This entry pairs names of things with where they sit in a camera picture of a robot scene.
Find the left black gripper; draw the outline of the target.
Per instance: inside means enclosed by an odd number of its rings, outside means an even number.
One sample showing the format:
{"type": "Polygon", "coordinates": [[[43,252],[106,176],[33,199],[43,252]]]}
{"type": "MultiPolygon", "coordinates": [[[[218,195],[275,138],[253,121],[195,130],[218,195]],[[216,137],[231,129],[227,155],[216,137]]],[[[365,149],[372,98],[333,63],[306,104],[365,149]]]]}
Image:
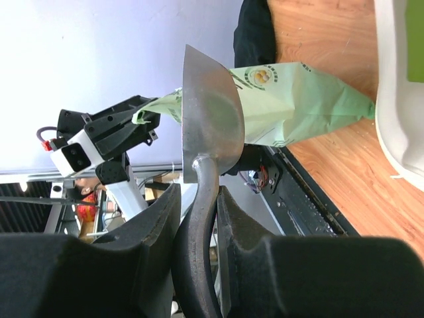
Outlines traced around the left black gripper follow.
{"type": "Polygon", "coordinates": [[[135,95],[96,114],[61,110],[57,136],[69,141],[84,131],[100,156],[109,160],[145,143],[150,146],[157,138],[154,130],[160,124],[160,114],[146,106],[155,101],[135,95]]]}

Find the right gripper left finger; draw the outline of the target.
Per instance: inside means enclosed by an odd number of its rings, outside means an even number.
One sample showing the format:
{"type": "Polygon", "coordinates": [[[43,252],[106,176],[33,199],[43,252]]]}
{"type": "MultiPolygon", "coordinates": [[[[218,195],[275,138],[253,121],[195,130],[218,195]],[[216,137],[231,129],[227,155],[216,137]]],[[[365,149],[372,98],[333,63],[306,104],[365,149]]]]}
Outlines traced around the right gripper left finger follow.
{"type": "Polygon", "coordinates": [[[2,317],[169,317],[181,191],[86,243],[69,235],[1,236],[2,317]]]}

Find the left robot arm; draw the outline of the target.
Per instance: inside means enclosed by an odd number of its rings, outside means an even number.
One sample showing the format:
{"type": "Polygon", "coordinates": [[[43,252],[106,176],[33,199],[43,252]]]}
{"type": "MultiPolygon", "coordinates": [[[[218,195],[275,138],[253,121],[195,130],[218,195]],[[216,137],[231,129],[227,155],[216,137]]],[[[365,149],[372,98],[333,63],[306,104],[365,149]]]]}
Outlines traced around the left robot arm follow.
{"type": "Polygon", "coordinates": [[[94,169],[125,220],[148,207],[135,180],[127,151],[157,135],[160,114],[146,109],[150,99],[139,95],[96,114],[61,110],[51,159],[65,178],[94,169]]]}

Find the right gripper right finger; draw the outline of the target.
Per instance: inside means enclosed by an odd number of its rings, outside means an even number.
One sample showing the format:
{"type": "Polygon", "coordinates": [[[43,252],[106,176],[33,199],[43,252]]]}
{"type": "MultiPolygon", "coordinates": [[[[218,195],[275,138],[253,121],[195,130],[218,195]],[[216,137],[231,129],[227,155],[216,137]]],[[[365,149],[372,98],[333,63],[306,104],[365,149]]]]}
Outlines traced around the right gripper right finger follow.
{"type": "Polygon", "coordinates": [[[217,222],[225,317],[423,316],[423,264],[403,241],[276,236],[225,187],[217,222]]]}

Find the green cat litter bag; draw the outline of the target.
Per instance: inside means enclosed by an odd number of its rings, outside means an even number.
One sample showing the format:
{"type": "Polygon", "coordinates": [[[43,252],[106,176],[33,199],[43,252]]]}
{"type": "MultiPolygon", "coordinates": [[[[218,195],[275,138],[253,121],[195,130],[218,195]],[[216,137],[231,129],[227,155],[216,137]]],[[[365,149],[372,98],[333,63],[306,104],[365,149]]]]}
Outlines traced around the green cat litter bag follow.
{"type": "MultiPolygon", "coordinates": [[[[242,105],[245,144],[283,147],[374,116],[369,97],[300,62],[228,71],[242,105]]],[[[146,109],[182,125],[182,87],[150,102],[146,109]]]]}

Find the metal litter scoop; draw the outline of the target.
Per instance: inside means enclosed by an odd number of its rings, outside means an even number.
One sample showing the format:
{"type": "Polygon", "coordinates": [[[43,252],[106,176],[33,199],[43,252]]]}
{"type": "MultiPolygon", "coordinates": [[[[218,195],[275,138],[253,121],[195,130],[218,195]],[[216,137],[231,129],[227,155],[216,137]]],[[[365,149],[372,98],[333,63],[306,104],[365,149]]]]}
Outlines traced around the metal litter scoop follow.
{"type": "Polygon", "coordinates": [[[182,85],[183,180],[197,185],[174,240],[172,278],[186,317],[220,317],[209,245],[219,177],[240,159],[244,115],[233,77],[196,48],[185,47],[182,85]]]}

